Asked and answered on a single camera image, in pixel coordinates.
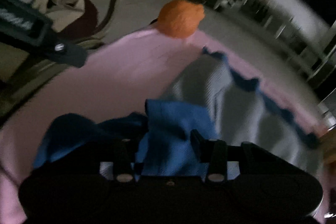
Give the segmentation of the grey and blue sweatshirt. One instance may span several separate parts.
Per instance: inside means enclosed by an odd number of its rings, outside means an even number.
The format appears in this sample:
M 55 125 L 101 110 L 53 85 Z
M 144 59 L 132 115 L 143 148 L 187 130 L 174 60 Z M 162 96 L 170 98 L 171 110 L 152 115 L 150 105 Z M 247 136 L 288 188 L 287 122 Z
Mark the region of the grey and blue sweatshirt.
M 208 143 L 228 147 L 255 144 L 264 155 L 264 175 L 280 169 L 286 161 L 312 176 L 319 176 L 322 156 L 314 134 L 306 134 L 291 112 L 267 97 L 258 79 L 245 79 L 219 52 L 205 52 L 167 88 L 159 100 L 147 100 L 144 113 L 95 123 L 68 113 L 50 124 L 34 161 L 34 168 L 65 160 L 75 166 L 78 158 L 102 160 L 116 165 L 127 160 L 126 174 L 142 176 L 199 176 L 207 178 L 209 165 L 201 158 L 209 149 L 193 148 L 197 132 Z

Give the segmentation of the beige bag on chair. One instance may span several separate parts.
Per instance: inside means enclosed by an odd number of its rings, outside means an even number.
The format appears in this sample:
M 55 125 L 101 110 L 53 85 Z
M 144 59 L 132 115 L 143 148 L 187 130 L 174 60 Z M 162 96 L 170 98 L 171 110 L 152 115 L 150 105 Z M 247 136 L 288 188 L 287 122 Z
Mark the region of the beige bag on chair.
M 31 6 L 52 21 L 55 32 L 61 32 L 85 12 L 84 0 L 34 0 Z

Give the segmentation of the pink blanket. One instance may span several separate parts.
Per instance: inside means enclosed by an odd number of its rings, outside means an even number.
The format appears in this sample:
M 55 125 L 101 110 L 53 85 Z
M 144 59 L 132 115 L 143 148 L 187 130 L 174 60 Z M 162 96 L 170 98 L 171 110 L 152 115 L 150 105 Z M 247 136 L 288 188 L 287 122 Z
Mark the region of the pink blanket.
M 258 45 L 255 39 L 240 35 L 239 40 L 241 51 L 228 35 L 197 31 L 179 40 L 147 27 L 100 48 L 83 67 L 54 77 L 1 129 L 1 223 L 26 219 L 17 186 L 29 174 L 43 134 L 56 117 L 78 113 L 101 122 L 142 111 L 145 100 L 159 97 L 203 48 L 225 53 L 234 70 L 245 78 L 258 78 L 262 91 L 290 110 L 305 132 L 323 135 L 317 99 L 307 84 L 271 52 L 247 50 Z

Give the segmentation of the orange plush toy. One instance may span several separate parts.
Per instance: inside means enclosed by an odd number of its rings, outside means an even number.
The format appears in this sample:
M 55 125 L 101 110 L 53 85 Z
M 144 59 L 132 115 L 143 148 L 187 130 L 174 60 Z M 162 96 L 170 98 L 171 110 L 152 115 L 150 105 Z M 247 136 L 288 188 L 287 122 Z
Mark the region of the orange plush toy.
M 205 9 L 202 4 L 173 0 L 161 8 L 156 29 L 171 38 L 186 39 L 195 33 L 204 18 Z

